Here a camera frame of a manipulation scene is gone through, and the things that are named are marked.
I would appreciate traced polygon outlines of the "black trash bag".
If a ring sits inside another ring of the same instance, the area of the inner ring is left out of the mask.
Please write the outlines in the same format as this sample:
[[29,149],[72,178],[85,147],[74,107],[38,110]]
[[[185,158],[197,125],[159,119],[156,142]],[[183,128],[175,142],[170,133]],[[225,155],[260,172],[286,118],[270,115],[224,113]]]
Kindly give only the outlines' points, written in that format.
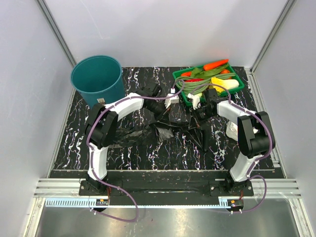
[[161,143],[175,137],[176,134],[185,135],[197,148],[207,151],[211,135],[206,120],[199,120],[195,113],[191,113],[190,120],[170,121],[168,116],[147,125],[122,127],[117,129],[110,148],[123,148],[136,145],[151,145]]

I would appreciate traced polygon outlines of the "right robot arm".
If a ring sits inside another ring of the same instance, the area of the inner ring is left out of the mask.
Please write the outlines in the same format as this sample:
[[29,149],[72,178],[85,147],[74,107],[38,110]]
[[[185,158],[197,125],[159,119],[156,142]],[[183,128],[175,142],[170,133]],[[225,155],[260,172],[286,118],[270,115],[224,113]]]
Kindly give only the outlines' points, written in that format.
[[276,142],[269,115],[254,112],[241,107],[231,100],[231,96],[220,97],[216,89],[204,91],[205,103],[199,97],[188,94],[199,120],[213,116],[224,117],[237,125],[237,143],[240,150],[238,158],[229,171],[229,180],[225,182],[225,191],[234,196],[242,190],[242,183],[260,160],[267,158]]

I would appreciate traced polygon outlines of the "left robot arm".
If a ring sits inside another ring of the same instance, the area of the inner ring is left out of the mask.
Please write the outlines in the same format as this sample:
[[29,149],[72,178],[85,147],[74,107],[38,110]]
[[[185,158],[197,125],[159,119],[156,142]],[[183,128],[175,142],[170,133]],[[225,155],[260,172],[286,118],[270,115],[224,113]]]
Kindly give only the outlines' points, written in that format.
[[[178,97],[170,93],[160,98],[159,91],[160,87],[154,84],[131,92],[113,103],[92,107],[85,129],[89,148],[86,182],[96,195],[102,195],[107,189],[103,179],[107,176],[109,147],[143,146],[153,140],[165,140],[171,134],[169,128],[163,127],[162,121],[168,119],[171,100]],[[119,121],[141,109],[150,111],[156,121],[141,127],[118,128]]]

